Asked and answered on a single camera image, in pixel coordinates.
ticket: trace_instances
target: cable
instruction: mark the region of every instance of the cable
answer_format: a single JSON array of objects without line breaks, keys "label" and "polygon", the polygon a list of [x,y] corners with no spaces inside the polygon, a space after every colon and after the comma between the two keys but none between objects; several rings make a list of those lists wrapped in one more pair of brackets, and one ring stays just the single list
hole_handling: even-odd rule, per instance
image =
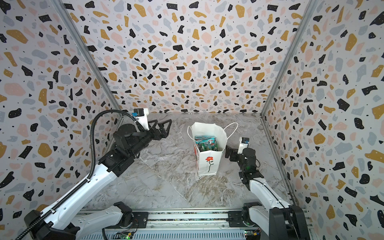
[{"label": "cable", "polygon": [[105,110],[105,111],[99,112],[95,116],[93,121],[92,121],[91,130],[90,130],[90,133],[89,133],[90,142],[91,142],[92,163],[91,163],[91,170],[89,171],[88,176],[84,180],[82,180],[79,183],[79,185],[76,185],[73,189],[71,189],[71,191],[68,194],[66,194],[58,203],[56,203],[50,210],[48,210],[45,214],[43,214],[42,216],[37,218],[34,222],[32,222],[29,227],[27,227],[20,235],[18,235],[15,238],[15,240],[21,240],[23,237],[25,237],[28,234],[28,232],[31,231],[31,229],[33,229],[37,224],[40,224],[44,220],[44,218],[46,218],[48,215],[50,215],[52,213],[52,211],[55,211],[56,209],[58,209],[72,194],[74,194],[77,190],[79,190],[84,184],[89,182],[89,180],[91,179],[91,177],[92,177],[92,175],[93,175],[93,173],[95,171],[95,167],[96,167],[96,151],[95,151],[95,142],[94,142],[94,129],[95,129],[97,120],[102,115],[104,115],[106,113],[120,113],[120,114],[123,114],[125,116],[128,116],[129,118],[132,119],[133,122],[136,123],[136,125],[137,125],[137,127],[138,127],[140,132],[144,132],[145,131],[145,129],[137,121],[137,119],[135,117],[133,117],[132,115],[130,115],[129,113],[126,113],[126,112],[121,111],[121,110],[116,110],[116,109],[109,109],[109,110]]}]

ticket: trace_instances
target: black shape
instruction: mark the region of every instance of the black shape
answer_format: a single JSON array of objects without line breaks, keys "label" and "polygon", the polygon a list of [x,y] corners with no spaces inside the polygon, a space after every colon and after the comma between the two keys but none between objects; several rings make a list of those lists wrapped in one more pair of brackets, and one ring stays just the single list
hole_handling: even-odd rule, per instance
[{"label": "black shape", "polygon": [[13,176],[13,172],[9,172],[7,174],[7,176],[2,180],[2,182],[0,183],[0,188],[3,188],[5,186],[7,186],[10,182],[12,182],[12,180],[14,180],[15,177]]},{"label": "black shape", "polygon": [[349,104],[341,98],[337,101],[337,104],[339,105],[339,109],[341,110],[347,111],[347,109],[349,108]]},{"label": "black shape", "polygon": [[321,56],[321,58],[319,58],[319,64],[323,63],[324,62],[324,59],[325,59],[325,54],[323,54]]},{"label": "black shape", "polygon": [[65,124],[65,122],[60,118],[57,120],[57,122],[60,124],[60,126],[67,128],[68,126]]},{"label": "black shape", "polygon": [[358,194],[357,191],[354,191],[354,190],[350,189],[349,187],[345,187],[344,191],[346,193],[348,193],[349,195],[351,195],[352,197],[356,197],[356,195]]},{"label": "black shape", "polygon": [[233,51],[232,51],[232,52],[233,52],[233,53],[234,53],[234,52],[236,52],[236,50],[238,50],[239,48],[241,48],[241,46],[240,46],[240,45],[238,45],[238,46],[235,46],[235,47],[233,48]]},{"label": "black shape", "polygon": [[71,59],[71,63],[72,63],[72,65],[75,65],[75,64],[77,64],[79,62],[79,59],[76,57],[76,56],[74,56],[72,59]]},{"label": "black shape", "polygon": [[269,35],[272,35],[272,34],[273,34],[273,31],[274,31],[275,29],[276,29],[276,27],[275,27],[275,26],[274,26],[274,27],[272,27],[272,28],[271,28],[271,30],[269,30],[268,34],[269,34]]},{"label": "black shape", "polygon": [[199,2],[194,2],[189,5],[189,8],[198,8]]},{"label": "black shape", "polygon": [[184,32],[183,27],[184,27],[184,26],[181,25],[181,26],[179,27],[179,30],[178,30],[177,32],[183,34],[183,32]]},{"label": "black shape", "polygon": [[372,90],[377,90],[376,85],[363,88],[362,92],[364,93],[364,95],[368,95]]},{"label": "black shape", "polygon": [[339,5],[337,5],[335,8],[332,9],[332,12],[337,11],[339,9]]},{"label": "black shape", "polygon": [[64,172],[64,170],[65,170],[65,169],[61,167],[60,170],[57,172],[55,178],[59,178],[60,175]]},{"label": "black shape", "polygon": [[337,137],[340,138],[340,139],[343,140],[343,141],[345,140],[345,135],[344,135],[344,133],[342,133],[342,132],[338,132],[338,133],[337,133]]},{"label": "black shape", "polygon": [[364,126],[362,124],[362,120],[360,118],[355,118],[355,127],[358,129],[364,129]]},{"label": "black shape", "polygon": [[182,45],[175,45],[175,46],[173,46],[172,47],[173,48],[173,50],[176,50],[176,51],[181,51],[181,50],[183,50],[183,46]]},{"label": "black shape", "polygon": [[36,130],[37,130],[37,126],[38,126],[39,124],[38,123],[34,123],[34,124],[32,124],[31,125],[31,132],[35,132]]},{"label": "black shape", "polygon": [[221,30],[220,37],[222,37],[222,38],[225,37],[225,30],[224,30],[224,28]]},{"label": "black shape", "polygon": [[298,10],[298,9],[299,9],[299,6],[300,6],[300,4],[298,3],[298,4],[295,4],[295,5],[290,6],[288,9],[289,9],[289,10]]},{"label": "black shape", "polygon": [[31,77],[32,77],[33,72],[32,72],[31,70],[29,70],[27,67],[22,66],[22,70],[24,71],[24,74],[25,74],[26,76],[31,76]]},{"label": "black shape", "polygon": [[16,118],[22,114],[22,109],[18,108],[16,110],[12,110],[8,113],[9,118]]},{"label": "black shape", "polygon": [[372,33],[370,33],[369,35],[368,35],[368,38],[369,39],[371,39],[371,38],[375,38],[376,37],[376,35],[372,32]]},{"label": "black shape", "polygon": [[276,12],[276,11],[277,11],[277,7],[278,7],[278,6],[276,6],[276,5],[269,5],[269,4],[268,4],[268,6],[267,6],[267,10],[271,10],[271,11],[275,11],[275,12]]},{"label": "black shape", "polygon": [[7,42],[7,38],[4,36],[4,34],[0,33],[0,40],[3,42],[3,43],[6,43]]},{"label": "black shape", "polygon": [[95,3],[93,1],[90,1],[88,3],[85,4],[85,7],[86,8],[94,8],[95,7]]},{"label": "black shape", "polygon": [[356,227],[356,222],[358,221],[356,215],[353,215],[353,214],[346,214],[345,215],[349,221],[351,222],[352,225],[354,225]]},{"label": "black shape", "polygon": [[369,183],[370,177],[368,174],[362,174],[359,183],[360,184],[367,184]]},{"label": "black shape", "polygon": [[264,51],[266,51],[266,46],[259,46],[259,47],[257,47],[256,50],[258,50],[259,52],[264,52]]},{"label": "black shape", "polygon": [[360,13],[360,16],[359,16],[359,20],[363,20],[365,18],[365,14],[367,13],[367,11],[362,11]]},{"label": "black shape", "polygon": [[19,211],[19,212],[15,212],[12,216],[12,218],[18,218],[22,215],[22,211]]},{"label": "black shape", "polygon": [[345,168],[344,162],[337,162],[332,168],[334,171]]},{"label": "black shape", "polygon": [[130,35],[131,37],[133,37],[133,38],[136,37],[136,34],[133,32],[132,29],[129,30],[129,35]]},{"label": "black shape", "polygon": [[344,74],[343,76],[343,82],[345,82],[345,85],[349,83],[347,76]]},{"label": "black shape", "polygon": [[24,194],[23,194],[23,197],[24,197],[26,200],[28,200],[28,201],[32,201],[32,196],[33,196],[34,193],[35,193],[35,190],[32,189],[32,190],[30,190],[30,191],[24,193]]},{"label": "black shape", "polygon": [[177,4],[167,3],[167,8],[177,10]]},{"label": "black shape", "polygon": [[384,23],[384,12],[381,12],[370,24],[371,25],[382,25]]},{"label": "black shape", "polygon": [[340,35],[340,38],[345,37],[345,36],[347,35],[347,33],[348,33],[348,31],[345,30],[345,31]]},{"label": "black shape", "polygon": [[29,152],[32,150],[31,146],[26,146],[24,151],[19,155],[19,157],[26,158],[29,154]]}]

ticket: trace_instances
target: pink shape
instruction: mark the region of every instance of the pink shape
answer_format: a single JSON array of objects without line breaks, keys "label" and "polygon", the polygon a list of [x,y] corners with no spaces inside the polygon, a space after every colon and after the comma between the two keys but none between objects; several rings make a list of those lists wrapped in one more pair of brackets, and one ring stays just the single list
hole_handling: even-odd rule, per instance
[{"label": "pink shape", "polygon": [[17,128],[17,133],[23,137],[28,137],[28,128],[25,124],[20,124]]},{"label": "pink shape", "polygon": [[362,47],[364,46],[364,43],[359,43],[357,46],[356,46],[356,51],[355,51],[355,54],[354,55],[358,55],[362,49]]},{"label": "pink shape", "polygon": [[6,83],[4,84],[4,91],[10,96],[23,96],[25,90],[18,83]]},{"label": "pink shape", "polygon": [[153,17],[154,14],[153,14],[152,8],[150,6],[147,8],[147,11],[151,15],[151,17]]},{"label": "pink shape", "polygon": [[205,2],[205,12],[206,13],[211,13],[211,10],[209,10],[207,2]]},{"label": "pink shape", "polygon": [[30,162],[27,162],[24,165],[23,170],[21,172],[21,176],[23,178],[27,179],[28,181],[32,181],[33,180],[32,164]]},{"label": "pink shape", "polygon": [[37,137],[37,141],[40,141],[40,140],[47,140],[48,139],[48,136],[45,135],[45,134],[39,134],[39,136]]},{"label": "pink shape", "polygon": [[112,33],[112,34],[111,34],[111,38],[112,38],[113,40],[115,40],[115,42],[117,42],[118,44],[122,44],[122,37],[121,37],[120,34],[118,34],[118,33]]},{"label": "pink shape", "polygon": [[36,115],[34,115],[34,114],[27,114],[26,115],[26,117],[28,118],[28,119],[35,119],[36,118]]},{"label": "pink shape", "polygon": [[313,56],[312,49],[308,49],[308,50],[305,52],[305,61],[306,61],[306,62],[309,62],[309,61],[312,59],[312,56]]},{"label": "pink shape", "polygon": [[12,148],[12,150],[11,150],[11,159],[12,160],[14,160],[17,157],[17,153],[18,153],[17,149]]},{"label": "pink shape", "polygon": [[209,44],[211,43],[211,40],[212,40],[212,36],[211,34],[205,32],[201,35],[201,38],[203,39],[203,41],[206,43],[206,44]]}]

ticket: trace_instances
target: yellow shape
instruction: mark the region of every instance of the yellow shape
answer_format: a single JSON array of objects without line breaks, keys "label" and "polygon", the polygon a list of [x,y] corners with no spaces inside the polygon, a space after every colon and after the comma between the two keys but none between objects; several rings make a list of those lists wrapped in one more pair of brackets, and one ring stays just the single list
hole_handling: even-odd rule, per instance
[{"label": "yellow shape", "polygon": [[137,49],[132,49],[131,51],[128,52],[129,54],[129,58],[133,58],[135,56],[136,53],[138,53],[139,50]]},{"label": "yellow shape", "polygon": [[285,30],[283,35],[280,37],[280,39],[286,41],[288,39],[288,33],[289,31]]},{"label": "yellow shape", "polygon": [[145,13],[145,9],[144,9],[143,6],[141,6],[141,5],[139,5],[139,4],[134,4],[133,6],[134,6],[134,7],[136,8],[136,10],[139,12],[140,16],[142,16],[142,17],[147,16],[147,14]]},{"label": "yellow shape", "polygon": [[273,22],[273,15],[272,14],[270,14],[268,16],[268,23],[271,23],[271,22]]},{"label": "yellow shape", "polygon": [[384,154],[377,150],[372,150],[371,153],[366,153],[365,157],[384,163]]},{"label": "yellow shape", "polygon": [[375,119],[379,119],[384,114],[384,104],[372,108],[372,113],[375,116]]},{"label": "yellow shape", "polygon": [[332,113],[333,111],[336,110],[336,108],[329,108],[327,106],[324,106],[324,110],[327,112],[327,113]]},{"label": "yellow shape", "polygon": [[197,40],[200,39],[200,37],[199,37],[199,31],[198,31],[197,29],[193,30],[192,37],[193,37],[194,39],[197,39]]},{"label": "yellow shape", "polygon": [[302,53],[304,53],[306,47],[307,47],[307,42],[305,41],[303,45],[300,47],[300,50]]},{"label": "yellow shape", "polygon": [[221,50],[221,48],[212,51],[212,56],[211,56],[211,58],[216,57],[216,55],[218,55],[218,54],[221,53],[222,51],[223,51],[223,50]]},{"label": "yellow shape", "polygon": [[191,72],[186,72],[186,73],[184,73],[183,77],[184,77],[185,80],[189,81],[191,79],[191,77],[192,77],[192,73]]},{"label": "yellow shape", "polygon": [[41,143],[39,146],[39,149],[37,150],[37,153],[40,154],[42,157],[48,157],[52,153],[52,149],[49,147],[46,143]]},{"label": "yellow shape", "polygon": [[26,44],[28,42],[28,39],[19,30],[7,30],[6,33],[21,43]]},{"label": "yellow shape", "polygon": [[46,88],[43,88],[40,91],[39,101],[42,102],[44,106],[47,106],[47,89]]},{"label": "yellow shape", "polygon": [[371,77],[377,78],[380,75],[381,70],[383,70],[383,67],[384,67],[384,65],[377,66],[377,68],[372,71]]},{"label": "yellow shape", "polygon": [[109,76],[109,79],[112,81],[118,80],[118,76],[115,73],[110,73],[110,74],[108,74],[108,76]]},{"label": "yellow shape", "polygon": [[17,64],[15,62],[15,59],[12,56],[12,53],[5,52],[4,55],[8,58],[8,60],[11,62],[12,66],[17,67]]},{"label": "yellow shape", "polygon": [[303,72],[303,75],[300,78],[303,79],[303,78],[310,78],[310,77],[312,77],[312,74],[310,72]]},{"label": "yellow shape", "polygon": [[345,185],[345,182],[343,180],[337,180],[338,185],[336,186],[337,189],[342,189]]},{"label": "yellow shape", "polygon": [[245,8],[242,5],[236,5],[235,8],[236,8],[236,11],[237,11],[237,16],[239,18],[244,17]]},{"label": "yellow shape", "polygon": [[333,206],[332,206],[331,204],[328,206],[326,215],[327,215],[327,217],[328,217],[329,219],[333,219],[333,218],[335,218],[335,211],[333,210]]},{"label": "yellow shape", "polygon": [[124,25],[125,25],[126,27],[129,26],[128,23],[129,23],[129,17],[124,16]]},{"label": "yellow shape", "polygon": [[333,40],[324,48],[324,52],[327,51],[333,45]]},{"label": "yellow shape", "polygon": [[104,13],[101,13],[101,12],[98,12],[98,11],[93,11],[93,14],[95,14],[97,17],[101,18],[101,17],[108,17],[108,15],[104,14]]},{"label": "yellow shape", "polygon": [[265,76],[265,73],[264,73],[264,72],[262,72],[262,73],[258,73],[258,74],[256,75],[256,80],[257,80],[257,81],[261,81],[261,80],[263,80],[264,76]]},{"label": "yellow shape", "polygon": [[348,36],[347,44],[345,45],[346,51],[351,51],[353,46],[358,42],[358,39],[356,38],[355,34],[351,33]]},{"label": "yellow shape", "polygon": [[194,11],[193,13],[194,13],[195,16],[198,17],[198,18],[199,18],[199,17],[205,17],[205,18],[207,17],[204,13],[201,13],[201,12],[198,12],[198,11]]},{"label": "yellow shape", "polygon": [[313,142],[317,144],[322,144],[325,141],[325,137],[321,134],[318,133],[316,136],[313,137]]}]

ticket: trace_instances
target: marble floor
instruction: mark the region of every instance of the marble floor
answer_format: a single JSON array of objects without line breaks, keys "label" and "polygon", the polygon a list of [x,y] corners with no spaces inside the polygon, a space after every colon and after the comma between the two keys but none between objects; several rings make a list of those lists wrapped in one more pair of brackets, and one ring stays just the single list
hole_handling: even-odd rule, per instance
[{"label": "marble floor", "polygon": [[224,156],[217,175],[197,176],[193,145],[187,135],[187,127],[194,122],[215,123],[223,128],[238,122],[239,128],[227,145],[237,148],[240,136],[249,137],[261,164],[260,172],[276,193],[290,202],[258,114],[149,114],[148,120],[154,119],[172,119],[170,135],[152,141],[141,151],[140,158],[85,209],[105,209],[119,201],[133,209],[242,207],[243,203],[257,201],[241,183],[237,163]]}]

